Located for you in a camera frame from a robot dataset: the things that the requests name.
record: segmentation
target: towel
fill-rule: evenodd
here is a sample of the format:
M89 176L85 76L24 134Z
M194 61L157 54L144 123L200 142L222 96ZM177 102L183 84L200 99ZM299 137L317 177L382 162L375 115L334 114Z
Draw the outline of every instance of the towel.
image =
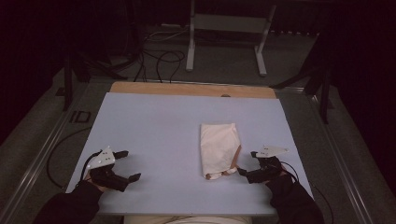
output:
M204 178L233 174L241 142L235 123L201 124L201 162Z

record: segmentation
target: table leg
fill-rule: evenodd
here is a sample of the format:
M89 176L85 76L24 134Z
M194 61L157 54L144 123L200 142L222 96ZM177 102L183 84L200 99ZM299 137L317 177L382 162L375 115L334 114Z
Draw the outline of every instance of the table leg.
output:
M329 91L330 91L330 79L331 72L328 70L323 76L322 94L320 98L320 116L325 124L328 124L327 120L327 108L329 104Z
M270 12L266 18L266 23L262 31L262 41L259 46L254 48L256 54L257 66L259 67L259 75L265 77L267 75L267 70L265 69L264 58L262 57L262 49L264 48L265 40L267 39L268 33L271 27L271 21L274 17L276 6L271 6Z

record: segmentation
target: floor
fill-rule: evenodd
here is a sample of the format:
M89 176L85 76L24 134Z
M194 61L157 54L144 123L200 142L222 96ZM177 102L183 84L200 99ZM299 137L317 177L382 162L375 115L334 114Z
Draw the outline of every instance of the floor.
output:
M263 52L267 77L258 75L252 43L254 41L240 36L227 38L221 43L207 41L207 38L198 39L194 70L186 72L185 59L178 67L178 62L158 63L150 54L158 58L162 52L155 50L180 50L186 55L187 36L148 41L145 44L146 76L140 75L137 81L158 82L158 68L163 82L269 86L298 73L315 38L269 35ZM172 53L163 59L177 61ZM135 63L118 73L133 81L139 68L140 64ZM3 153L0 158L3 177L0 181L1 223L31 223L48 198L64 191L51 183L47 170L55 182L67 185L89 135L89 130L81 130L93 125L103 97L113 82L113 79L92 70L89 83L75 81L75 101L68 111L63 112L64 98L55 96L63 86L63 71L55 76L52 88L0 148ZM396 223L396 200L378 172L337 89L331 87L329 124L325 125L318 116L316 97L302 93L301 87L305 82L306 79L276 91L276 96L284 107L314 198L326 223ZM69 122L73 111L89 111L92 116L87 123ZM56 150L52 154L44 153L48 148ZM42 160L42 165L34 167L35 160ZM25 173L32 168L35 172ZM31 175L34 176L33 183L21 189L23 178ZM277 218L254 217L253 221L276 223ZM92 223L120 223L120 217L99 215Z

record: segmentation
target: wire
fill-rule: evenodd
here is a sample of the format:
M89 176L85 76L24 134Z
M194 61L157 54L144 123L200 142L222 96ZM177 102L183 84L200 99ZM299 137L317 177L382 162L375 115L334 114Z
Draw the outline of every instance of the wire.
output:
M49 157L47 158L47 167L46 167L46 171L47 171L47 176L48 176L50 182L52 182L52 184L54 184L56 187L58 187L58 188L60 188L60 189L64 189L64 188L66 187L66 185L61 185L61 184L57 183L57 182L52 178L52 176L50 175L50 159L52 158L53 153L55 152L55 150L57 149L57 147L58 147L62 142L64 142L66 139L68 139L68 138L74 136L75 134L78 134L78 133L82 133L82 132L84 132L84 131L87 131L87 130L89 130L89 129L91 129L91 128L92 128L92 127L88 127L88 128L79 130L79 131L77 131L77 132L70 133L70 134L67 135L65 138L63 138L61 141L59 141L59 142L52 148L52 151L50 152Z
M300 180L297 179L296 176L293 175L291 172L289 172L289 171L287 171L287 170L283 170L283 169L282 169L282 171L285 172L285 173L287 173L288 175L290 175L290 176L293 178L294 182L300 182Z
M140 67L139 67L139 70L137 71L136 76L134 77L134 82L137 81L137 78L139 77L140 72L141 72L142 70L143 70L143 76L142 76L142 78L143 78L143 81L146 82L146 81L147 81L147 80L146 80L146 66L144 65L144 63L145 63L145 55L143 54L143 51L139 54L139 57L138 57L138 59L137 59L137 62L140 63Z
M151 53L149 53L149 51L153 51L153 52L162 52L162 54L160 56L155 56ZM181 62L184 60L184 58L186 57L185 54L180 51L180 50L153 50L153 49L144 49L143 53L147 54L150 57L153 57L155 59L157 59L157 63L156 63L156 73L157 73L157 77L160 80L161 83L163 83L163 79L161 77L160 74L160 63L164 62L164 63L178 63L177 68L172 72L171 76L169 77L169 83L172 83L172 78L175 75L175 73L177 72L177 70L180 68L181 66ZM176 57L175 60L165 60L163 57L167 54L172 54Z
M300 182L300 178L298 177L296 170L294 170L294 168L290 164L288 164L287 162L284 162L284 161L281 161L280 163L288 165L296 174L295 178L297 179L297 182Z
M175 37L175 36L182 35L182 34L187 33L187 32L188 32L187 29L186 29L186 30L183 30L183 31L179 31L179 32L156 32L156 33L153 33L153 34L149 35L148 37L146 37L146 40L148 40L148 41L161 42L161 41L164 41L164 40L171 39L171 38L173 38L173 37ZM163 38L163 39L152 39L152 38L151 38L152 36L158 35L158 34L174 34L174 35L170 35L170 36L165 37L165 38Z
M308 181L312 187L314 187L314 189L316 189L318 191L318 193L322 196L322 198L324 199L324 201L326 202L327 206L329 207L330 210L330 214L332 216L332 224L334 223L334 213L332 212L332 207L330 206L329 201L327 201L327 198L324 196L324 194L317 188L317 186L315 186L312 182Z

